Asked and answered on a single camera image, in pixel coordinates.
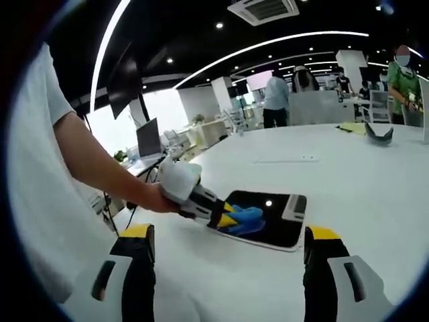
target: black cloth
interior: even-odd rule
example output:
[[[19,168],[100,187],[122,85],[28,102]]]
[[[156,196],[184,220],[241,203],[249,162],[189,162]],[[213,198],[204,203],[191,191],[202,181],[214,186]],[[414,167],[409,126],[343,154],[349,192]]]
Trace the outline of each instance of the black cloth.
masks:
[[[350,93],[350,90],[349,90],[350,80],[349,80],[348,77],[346,77],[346,76],[344,76],[344,77],[337,77],[336,78],[336,83],[341,86],[341,91],[342,92]]]
[[[287,113],[285,109],[263,109],[263,128],[286,126]]]
[[[366,100],[368,100],[368,101],[369,101],[369,89],[365,90],[364,88],[362,88],[362,89],[359,91],[359,94],[360,94],[360,95],[362,95],[362,98],[363,98],[363,99],[366,99]]]
[[[400,115],[400,114],[395,114],[393,113],[391,115],[391,122],[393,124],[401,124],[401,125],[405,125],[405,121],[404,121],[404,116]]]

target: white sleeve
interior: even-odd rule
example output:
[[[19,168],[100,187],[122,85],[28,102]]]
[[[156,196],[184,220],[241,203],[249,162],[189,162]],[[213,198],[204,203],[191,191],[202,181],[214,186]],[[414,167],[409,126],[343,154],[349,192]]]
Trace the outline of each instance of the white sleeve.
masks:
[[[73,112],[74,109],[70,106],[61,91],[54,69],[54,61],[52,60],[49,52],[49,46],[47,44],[42,46],[42,52],[44,56],[44,69],[46,75],[46,95],[48,97],[51,122],[52,125],[54,125],[61,117]]]

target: person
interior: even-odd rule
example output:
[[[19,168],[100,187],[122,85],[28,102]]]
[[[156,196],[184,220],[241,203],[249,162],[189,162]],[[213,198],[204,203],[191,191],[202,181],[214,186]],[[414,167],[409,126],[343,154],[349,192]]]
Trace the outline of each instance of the person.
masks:
[[[389,111],[392,123],[405,124],[407,120],[409,125],[422,126],[422,115],[418,111],[422,99],[420,83],[416,71],[410,65],[407,46],[400,46],[395,51],[395,59],[389,63],[387,78],[389,94],[393,96],[393,108]]]
[[[305,66],[295,67],[292,75],[292,92],[318,91],[319,88],[316,77]]]
[[[274,71],[265,88],[263,127],[286,126],[289,107],[289,87],[280,71]]]
[[[369,101],[369,87],[368,82],[366,80],[362,81],[362,88],[359,91],[359,97]]]
[[[15,101],[7,181],[24,253],[56,303],[67,300],[79,273],[104,261],[117,240],[79,195],[75,180],[158,213],[179,211],[177,204],[162,196],[158,184],[144,183],[128,173],[97,142],[62,94],[44,44]],[[176,306],[195,316],[187,295],[179,290],[164,294],[170,298],[176,294],[178,301],[171,305],[169,299],[166,312]]]
[[[354,93],[354,90],[351,86],[349,78],[344,75],[343,67],[339,68],[339,76],[335,79],[335,81],[336,81],[336,85],[338,86],[338,90],[341,93],[346,93],[346,94]]]

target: ceiling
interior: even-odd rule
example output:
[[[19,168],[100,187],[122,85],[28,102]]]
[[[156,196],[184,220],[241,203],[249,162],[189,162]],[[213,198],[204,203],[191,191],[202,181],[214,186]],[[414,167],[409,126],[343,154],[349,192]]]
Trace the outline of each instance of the ceiling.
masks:
[[[143,91],[171,88],[185,75],[243,48],[260,42],[327,30],[368,33],[369,38],[357,36],[322,35],[285,40],[262,46],[234,56],[204,71],[184,83],[194,87],[207,79],[220,76],[247,76],[255,72],[310,62],[309,56],[279,60],[309,53],[336,52],[340,49],[362,50],[369,61],[386,63],[392,57],[392,48],[399,44],[428,53],[424,46],[423,15],[414,0],[389,1],[394,14],[375,10],[379,1],[296,0],[300,14],[253,27],[230,11],[231,0],[131,0],[109,42],[101,67],[98,88],[106,86],[107,79],[122,52],[133,43],[139,63]],[[107,24],[119,0],[91,0],[67,15],[48,39],[54,58],[60,86],[66,98],[73,100],[90,92],[97,52]],[[223,23],[216,29],[217,22]],[[336,60],[334,54],[314,55],[313,62]],[[421,74],[425,73],[425,62]],[[260,67],[259,64],[273,61]],[[156,81],[158,75],[178,74],[177,78]]]

